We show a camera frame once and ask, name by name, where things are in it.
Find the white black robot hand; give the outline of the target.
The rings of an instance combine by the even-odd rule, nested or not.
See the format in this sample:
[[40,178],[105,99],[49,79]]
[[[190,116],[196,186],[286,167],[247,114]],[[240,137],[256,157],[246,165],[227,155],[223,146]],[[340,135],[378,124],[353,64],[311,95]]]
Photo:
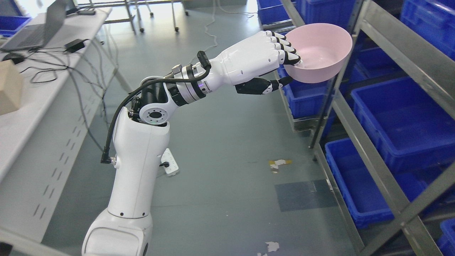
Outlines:
[[260,31],[211,59],[210,73],[200,87],[204,93],[214,92],[221,86],[234,86],[238,94],[269,94],[292,79],[266,80],[262,76],[277,70],[280,65],[299,65],[301,62],[286,36]]

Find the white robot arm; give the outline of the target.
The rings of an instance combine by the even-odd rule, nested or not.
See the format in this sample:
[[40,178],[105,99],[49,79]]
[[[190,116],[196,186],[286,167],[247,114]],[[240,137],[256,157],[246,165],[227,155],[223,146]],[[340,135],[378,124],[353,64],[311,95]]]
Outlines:
[[206,96],[203,81],[211,68],[206,60],[176,65],[167,76],[145,78],[119,105],[101,155],[101,162],[116,170],[112,194],[84,238],[83,256],[147,253],[155,180],[160,167],[170,166],[169,119],[178,107]]

